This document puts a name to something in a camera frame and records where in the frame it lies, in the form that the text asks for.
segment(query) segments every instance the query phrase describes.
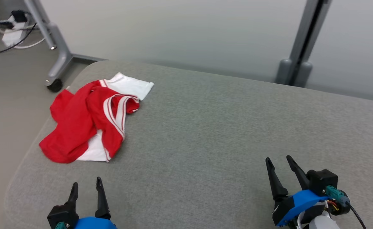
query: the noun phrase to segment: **power strip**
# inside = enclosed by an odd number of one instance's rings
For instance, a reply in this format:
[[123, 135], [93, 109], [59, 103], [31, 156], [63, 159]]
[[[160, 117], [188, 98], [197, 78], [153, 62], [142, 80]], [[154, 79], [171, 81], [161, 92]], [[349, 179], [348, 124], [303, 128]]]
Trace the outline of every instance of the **power strip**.
[[15, 45], [19, 41], [21, 41], [22, 38], [24, 38], [25, 34], [27, 33], [26, 30], [17, 30], [17, 31], [14, 31], [14, 30], [21, 29], [25, 26], [28, 26], [29, 21], [27, 21], [27, 22], [15, 22], [15, 19], [14, 19], [13, 16], [11, 16], [8, 19], [8, 21], [12, 22], [14, 24], [14, 27], [12, 29], [6, 29], [5, 30], [6, 33], [4, 34], [2, 41], [3, 41], [5, 46], [10, 47], [10, 46]]

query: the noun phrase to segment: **caster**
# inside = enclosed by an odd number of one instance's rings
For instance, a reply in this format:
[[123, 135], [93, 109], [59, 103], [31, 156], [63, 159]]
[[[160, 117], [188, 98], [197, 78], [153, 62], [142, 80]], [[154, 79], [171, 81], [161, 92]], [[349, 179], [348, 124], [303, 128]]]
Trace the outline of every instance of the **caster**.
[[62, 87], [63, 87], [63, 84], [62, 84], [62, 80], [60, 79], [55, 79], [51, 85], [47, 86], [48, 90], [52, 92], [58, 92], [62, 89]]

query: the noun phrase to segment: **gray floor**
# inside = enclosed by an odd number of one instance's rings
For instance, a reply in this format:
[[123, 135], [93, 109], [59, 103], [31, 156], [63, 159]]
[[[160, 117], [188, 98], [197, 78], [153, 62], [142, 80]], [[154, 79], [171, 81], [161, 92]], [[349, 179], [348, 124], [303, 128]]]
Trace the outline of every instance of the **gray floor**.
[[[24, 43], [29, 45], [41, 38], [36, 31]], [[0, 36], [0, 50], [4, 48]], [[0, 54], [0, 228], [7, 185], [49, 117], [49, 106], [56, 96], [46, 89], [44, 80], [57, 56], [58, 52], [50, 51], [45, 42]], [[75, 61], [64, 74], [65, 87], [88, 64]]]

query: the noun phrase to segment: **white partition panel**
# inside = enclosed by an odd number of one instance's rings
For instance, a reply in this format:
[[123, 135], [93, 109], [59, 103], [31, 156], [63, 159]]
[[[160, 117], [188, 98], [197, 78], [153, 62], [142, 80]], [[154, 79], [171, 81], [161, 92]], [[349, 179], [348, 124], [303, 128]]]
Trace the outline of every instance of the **white partition panel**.
[[333, 0], [307, 88], [373, 100], [373, 0]]
[[273, 81], [306, 0], [40, 0], [70, 51]]

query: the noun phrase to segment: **gray table surface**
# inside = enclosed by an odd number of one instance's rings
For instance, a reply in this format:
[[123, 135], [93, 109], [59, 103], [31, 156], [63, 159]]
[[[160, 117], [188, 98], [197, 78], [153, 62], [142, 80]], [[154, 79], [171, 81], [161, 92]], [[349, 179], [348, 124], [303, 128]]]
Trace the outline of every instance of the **gray table surface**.
[[[73, 82], [117, 72], [155, 86], [127, 116], [126, 139], [109, 163], [49, 161], [38, 143], [6, 194], [7, 228], [49, 228], [46, 216], [79, 183], [76, 209], [93, 216], [101, 176], [111, 220], [121, 229], [274, 228], [265, 158], [290, 194], [300, 191], [286, 155], [305, 170], [339, 175], [368, 228], [373, 228], [373, 101], [163, 66], [101, 61]], [[334, 218], [361, 228], [352, 213]]]

